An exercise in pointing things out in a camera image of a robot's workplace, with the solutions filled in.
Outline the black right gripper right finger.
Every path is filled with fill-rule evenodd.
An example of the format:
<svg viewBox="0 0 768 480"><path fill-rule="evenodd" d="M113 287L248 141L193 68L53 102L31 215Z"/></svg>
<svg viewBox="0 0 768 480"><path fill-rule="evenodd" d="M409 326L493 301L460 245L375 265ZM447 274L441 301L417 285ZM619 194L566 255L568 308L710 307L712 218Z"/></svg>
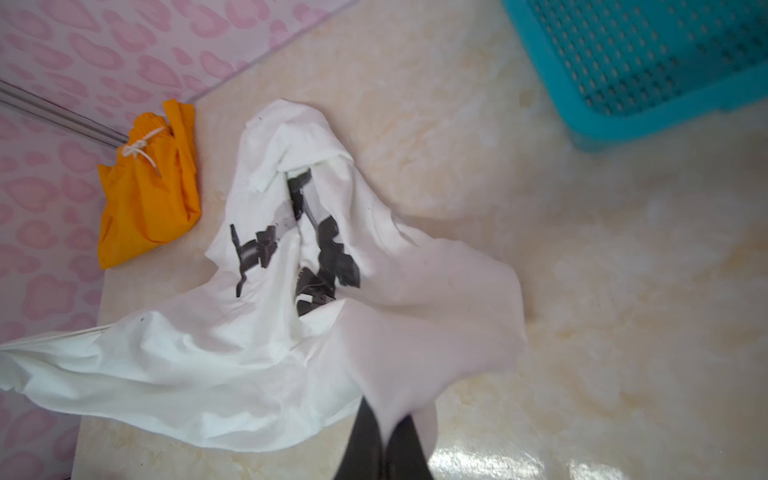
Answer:
<svg viewBox="0 0 768 480"><path fill-rule="evenodd" d="M416 425L411 416L394 429L385 450L385 478L389 480L433 480Z"/></svg>

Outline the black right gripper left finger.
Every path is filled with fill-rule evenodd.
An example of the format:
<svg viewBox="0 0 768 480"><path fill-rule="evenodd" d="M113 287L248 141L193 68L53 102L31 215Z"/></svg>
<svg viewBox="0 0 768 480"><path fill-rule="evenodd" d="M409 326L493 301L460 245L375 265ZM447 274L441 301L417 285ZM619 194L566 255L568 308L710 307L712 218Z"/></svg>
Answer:
<svg viewBox="0 0 768 480"><path fill-rule="evenodd" d="M361 400L350 437L334 480L378 480L382 474L383 446L375 414Z"/></svg>

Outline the white patterned garment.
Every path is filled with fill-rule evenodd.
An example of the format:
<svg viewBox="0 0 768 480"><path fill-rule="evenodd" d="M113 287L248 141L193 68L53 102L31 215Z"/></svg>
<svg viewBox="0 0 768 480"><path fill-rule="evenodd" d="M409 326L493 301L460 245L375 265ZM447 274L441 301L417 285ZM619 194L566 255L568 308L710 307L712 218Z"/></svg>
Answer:
<svg viewBox="0 0 768 480"><path fill-rule="evenodd" d="M204 285L1 348L1 386L198 447L269 452L354 413L383 437L458 380L514 365L508 265L399 220L317 109L278 100L240 139Z"/></svg>

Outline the orange shorts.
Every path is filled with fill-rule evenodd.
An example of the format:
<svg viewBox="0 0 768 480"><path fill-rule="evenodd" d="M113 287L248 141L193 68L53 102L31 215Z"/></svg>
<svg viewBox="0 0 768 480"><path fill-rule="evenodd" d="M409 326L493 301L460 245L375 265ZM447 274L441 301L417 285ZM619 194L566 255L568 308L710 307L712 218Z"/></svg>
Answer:
<svg viewBox="0 0 768 480"><path fill-rule="evenodd" d="M139 115L116 163L98 167L106 197L97 246L103 270L178 239L201 217L195 109L175 99L163 109L163 116Z"/></svg>

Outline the teal plastic laundry basket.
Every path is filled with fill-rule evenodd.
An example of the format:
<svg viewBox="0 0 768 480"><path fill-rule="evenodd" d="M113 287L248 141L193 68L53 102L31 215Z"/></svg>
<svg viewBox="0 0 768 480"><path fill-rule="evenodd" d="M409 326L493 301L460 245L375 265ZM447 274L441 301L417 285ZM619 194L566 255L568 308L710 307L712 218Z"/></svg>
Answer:
<svg viewBox="0 0 768 480"><path fill-rule="evenodd" d="M506 1L583 149L643 138L767 96L764 1Z"/></svg>

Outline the aluminium frame post left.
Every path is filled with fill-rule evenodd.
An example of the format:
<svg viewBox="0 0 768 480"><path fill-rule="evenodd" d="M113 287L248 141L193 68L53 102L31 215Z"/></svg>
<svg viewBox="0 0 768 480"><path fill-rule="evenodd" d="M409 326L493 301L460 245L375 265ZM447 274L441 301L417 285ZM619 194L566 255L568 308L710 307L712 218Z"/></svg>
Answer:
<svg viewBox="0 0 768 480"><path fill-rule="evenodd" d="M110 147L118 148L129 141L126 135L112 128L5 81L1 82L1 104Z"/></svg>

